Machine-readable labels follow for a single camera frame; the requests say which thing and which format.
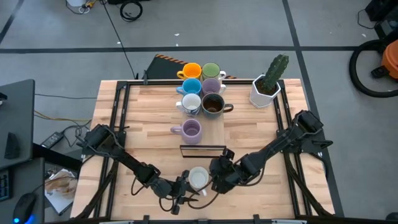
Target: computer mouse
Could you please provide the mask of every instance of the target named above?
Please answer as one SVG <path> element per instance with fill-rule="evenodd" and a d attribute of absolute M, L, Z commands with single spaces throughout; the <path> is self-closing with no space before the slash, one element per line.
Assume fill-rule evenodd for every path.
<path fill-rule="evenodd" d="M 27 193 L 19 198 L 15 208 L 12 221 L 14 223 L 25 223 L 29 220 L 35 205 L 36 195 L 34 193 Z"/>

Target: potted cactus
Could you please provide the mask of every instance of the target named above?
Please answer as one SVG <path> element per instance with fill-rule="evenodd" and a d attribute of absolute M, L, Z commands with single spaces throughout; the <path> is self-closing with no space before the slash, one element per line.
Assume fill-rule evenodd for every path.
<path fill-rule="evenodd" d="M 289 56 L 278 55 L 270 64 L 267 73 L 257 77 L 251 87 L 250 102 L 256 108 L 264 108 L 272 103 L 272 100 L 280 92 L 278 79 L 284 73 Z"/>

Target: mug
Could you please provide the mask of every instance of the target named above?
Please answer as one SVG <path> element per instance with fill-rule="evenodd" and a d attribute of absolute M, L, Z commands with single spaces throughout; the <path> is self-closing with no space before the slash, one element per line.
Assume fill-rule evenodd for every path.
<path fill-rule="evenodd" d="M 215 78 L 207 78 L 201 84 L 201 92 L 203 93 L 203 96 L 207 93 L 223 94 L 225 89 L 226 85 L 220 84 L 220 81 Z"/>
<path fill-rule="evenodd" d="M 185 95 L 175 106 L 188 116 L 197 116 L 200 111 L 201 99 L 198 95 L 189 93 Z"/>
<path fill-rule="evenodd" d="M 224 99 L 217 93 L 208 93 L 201 100 L 201 107 L 205 117 L 209 119 L 216 119 L 221 116 L 222 113 L 231 112 L 234 109 L 234 105 L 225 104 Z"/>
<path fill-rule="evenodd" d="M 195 119 L 186 120 L 181 126 L 170 128 L 174 134 L 180 134 L 182 140 L 187 144 L 198 144 L 202 137 L 202 128 L 199 121 Z"/>
<path fill-rule="evenodd" d="M 194 167 L 189 171 L 188 181 L 192 189 L 199 190 L 209 182 L 209 173 L 203 167 Z M 207 196 L 205 189 L 201 190 L 203 196 Z"/>
<path fill-rule="evenodd" d="M 184 65 L 182 71 L 177 72 L 177 77 L 185 80 L 187 78 L 199 79 L 201 75 L 201 67 L 197 63 L 188 63 Z"/>
<path fill-rule="evenodd" d="M 216 78 L 218 80 L 222 80 L 226 77 L 226 73 L 221 71 L 220 66 L 218 66 L 216 63 L 210 62 L 206 63 L 201 68 L 201 77 L 203 80 L 206 80 L 207 78 Z"/>
<path fill-rule="evenodd" d="M 200 95 L 201 83 L 196 78 L 188 78 L 182 83 L 182 86 L 177 87 L 175 90 L 182 95 L 189 93 Z"/>

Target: purple mug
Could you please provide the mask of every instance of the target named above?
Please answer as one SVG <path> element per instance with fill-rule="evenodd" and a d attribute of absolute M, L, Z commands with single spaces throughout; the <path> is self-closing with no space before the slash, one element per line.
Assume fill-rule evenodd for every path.
<path fill-rule="evenodd" d="M 205 96 L 208 93 L 223 94 L 225 89 L 226 85 L 221 84 L 220 81 L 216 78 L 207 78 L 201 84 L 201 92 L 203 93 L 203 96 Z"/>
<path fill-rule="evenodd" d="M 172 127 L 170 131 L 174 134 L 180 134 L 182 140 L 187 144 L 198 144 L 201 141 L 201 125 L 195 119 L 188 119 L 182 126 Z"/>

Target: wooden tabletop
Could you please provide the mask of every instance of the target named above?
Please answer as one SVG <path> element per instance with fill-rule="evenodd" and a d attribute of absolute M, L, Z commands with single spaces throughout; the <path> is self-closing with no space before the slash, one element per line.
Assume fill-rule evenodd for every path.
<path fill-rule="evenodd" d="M 97 124 L 109 124 L 117 81 L 102 81 L 95 106 L 91 127 Z M 299 79 L 285 80 L 292 116 L 300 110 L 307 109 L 303 88 Z M 170 132 L 172 126 L 181 124 L 182 114 L 175 107 L 181 100 L 176 93 L 176 86 L 132 86 L 126 116 L 127 131 L 126 150 L 139 161 L 153 164 L 161 172 L 161 177 L 175 180 L 185 169 L 195 166 L 208 169 L 210 159 L 183 158 L 179 149 L 181 137 Z M 223 94 L 226 103 L 232 103 L 234 110 L 224 114 L 225 144 L 235 152 L 235 159 L 246 153 L 258 151 L 275 139 L 277 121 L 274 106 L 256 109 L 249 102 L 251 85 L 227 85 Z M 116 124 L 119 123 L 121 110 L 118 110 Z M 284 111 L 284 126 L 287 127 Z M 305 180 L 309 190 L 330 213 L 334 213 L 331 197 L 326 182 L 323 165 L 309 156 L 301 155 Z M 80 171 L 75 202 L 71 217 L 78 215 L 92 198 L 98 188 L 103 158 L 95 156 Z M 186 219 L 252 219 L 253 214 L 260 218 L 293 218 L 292 202 L 283 155 L 275 155 L 267 161 L 262 181 L 253 187 L 235 187 L 218 198 L 209 207 L 193 210 L 182 205 L 179 215 L 163 212 L 158 198 L 151 189 L 144 189 L 138 195 L 130 194 L 134 175 L 131 170 L 120 165 L 116 181 L 112 220 L 142 220 L 150 215 L 151 220 L 186 220 Z M 136 182 L 134 191 L 140 187 Z M 304 213 L 303 200 L 299 188 L 298 200 L 300 211 Z M 198 196 L 199 202 L 194 206 L 206 204 L 215 192 L 208 187 L 208 196 Z M 105 193 L 101 215 L 104 215 Z M 164 200 L 165 208 L 171 204 Z"/>

